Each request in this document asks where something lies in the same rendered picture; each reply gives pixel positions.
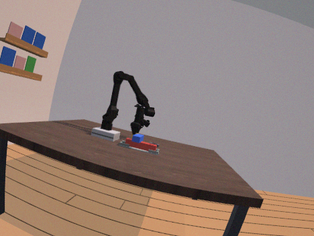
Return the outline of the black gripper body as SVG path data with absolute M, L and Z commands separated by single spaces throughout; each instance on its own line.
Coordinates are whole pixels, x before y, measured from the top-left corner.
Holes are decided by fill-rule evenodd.
M 144 118 L 144 116 L 136 114 L 134 117 L 135 117 L 134 122 L 131 122 L 130 126 L 136 127 L 136 128 L 140 128 L 141 126 L 143 127 L 144 125 L 142 123 L 140 124 L 140 120 L 141 118 Z

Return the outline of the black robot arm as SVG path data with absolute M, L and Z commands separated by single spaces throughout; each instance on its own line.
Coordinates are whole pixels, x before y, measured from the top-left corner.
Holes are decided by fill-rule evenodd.
M 118 72 L 115 72 L 113 75 L 113 91 L 112 91 L 112 96 L 111 96 L 111 102 L 110 102 L 110 106 L 107 109 L 106 114 L 103 115 L 103 121 L 100 127 L 101 129 L 112 131 L 113 120 L 117 117 L 118 111 L 119 111 L 116 105 L 117 105 L 117 98 L 119 94 L 119 88 L 123 80 L 128 80 L 129 84 L 131 85 L 136 95 L 136 100 L 138 102 L 138 104 L 135 105 L 135 107 L 137 107 L 136 114 L 145 115 L 149 117 L 153 117 L 155 115 L 154 108 L 149 106 L 148 98 L 139 89 L 135 78 L 122 71 L 118 71 Z M 144 118 L 141 118 L 140 124 L 141 123 L 145 125 L 146 127 L 148 127 L 150 124 L 150 121 L 145 120 Z

